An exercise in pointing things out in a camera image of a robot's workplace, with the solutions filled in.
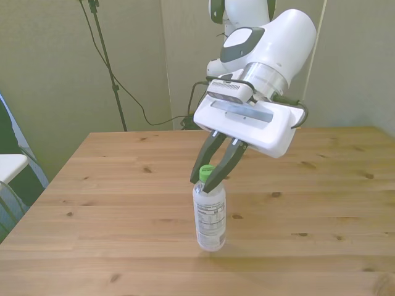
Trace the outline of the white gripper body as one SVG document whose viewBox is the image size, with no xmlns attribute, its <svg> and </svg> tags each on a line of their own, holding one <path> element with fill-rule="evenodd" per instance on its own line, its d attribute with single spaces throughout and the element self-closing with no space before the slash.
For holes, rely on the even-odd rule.
<svg viewBox="0 0 395 296">
<path fill-rule="evenodd" d="M 279 158 L 288 150 L 296 132 L 294 126 L 304 115 L 305 111 L 299 107 L 264 101 L 251 106 L 207 95 L 193 120 L 204 130 L 217 131 L 265 155 Z"/>
</svg>

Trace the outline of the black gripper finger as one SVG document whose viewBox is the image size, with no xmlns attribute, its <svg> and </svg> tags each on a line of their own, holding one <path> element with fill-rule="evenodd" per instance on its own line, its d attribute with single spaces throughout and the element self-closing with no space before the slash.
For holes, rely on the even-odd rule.
<svg viewBox="0 0 395 296">
<path fill-rule="evenodd" d="M 237 166 L 238 162 L 241 160 L 243 154 L 248 147 L 248 143 L 233 138 L 230 142 L 225 154 L 219 164 L 214 168 L 214 170 L 209 175 L 207 181 L 204 184 L 203 191 L 205 193 L 210 193 L 215 189 Z"/>
<path fill-rule="evenodd" d="M 210 163 L 211 158 L 216 153 L 218 148 L 223 144 L 227 136 L 216 130 L 212 130 L 203 143 L 193 169 L 191 171 L 190 182 L 196 184 L 199 181 L 200 168 Z"/>
</svg>

